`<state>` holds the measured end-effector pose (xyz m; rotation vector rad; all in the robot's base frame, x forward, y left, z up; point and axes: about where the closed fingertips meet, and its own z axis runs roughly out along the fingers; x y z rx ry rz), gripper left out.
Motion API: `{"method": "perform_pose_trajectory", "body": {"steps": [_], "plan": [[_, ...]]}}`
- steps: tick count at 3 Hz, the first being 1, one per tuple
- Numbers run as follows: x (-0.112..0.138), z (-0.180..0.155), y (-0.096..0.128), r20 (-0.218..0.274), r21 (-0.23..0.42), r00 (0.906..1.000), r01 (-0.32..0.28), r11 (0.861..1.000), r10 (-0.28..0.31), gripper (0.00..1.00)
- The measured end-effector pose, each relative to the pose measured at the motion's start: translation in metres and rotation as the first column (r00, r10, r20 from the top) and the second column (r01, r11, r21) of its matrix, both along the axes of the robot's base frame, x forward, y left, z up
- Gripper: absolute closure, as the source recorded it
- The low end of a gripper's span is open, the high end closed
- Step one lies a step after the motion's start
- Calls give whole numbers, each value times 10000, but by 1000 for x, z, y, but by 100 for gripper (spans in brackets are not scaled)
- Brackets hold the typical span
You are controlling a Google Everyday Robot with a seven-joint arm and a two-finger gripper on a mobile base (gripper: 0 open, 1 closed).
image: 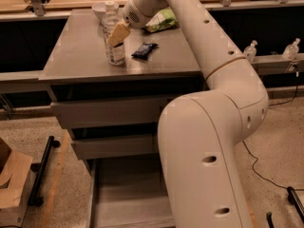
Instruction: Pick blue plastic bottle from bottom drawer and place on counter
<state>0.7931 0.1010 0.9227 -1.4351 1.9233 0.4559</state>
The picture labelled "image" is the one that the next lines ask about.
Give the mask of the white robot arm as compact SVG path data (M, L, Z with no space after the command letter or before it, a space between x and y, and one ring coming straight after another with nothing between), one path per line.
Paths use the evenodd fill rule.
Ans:
M268 93L249 61L199 0L128 0L122 40L161 9L172 9L208 85L170 102L158 145L176 228L254 228L233 148L268 110Z

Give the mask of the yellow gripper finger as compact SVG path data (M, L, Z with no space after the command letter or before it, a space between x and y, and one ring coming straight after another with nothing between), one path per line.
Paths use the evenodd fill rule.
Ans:
M130 26L128 23L122 21L119 22L113 31L110 33L107 42L112 46L115 47L119 43L121 43L128 35L130 34Z

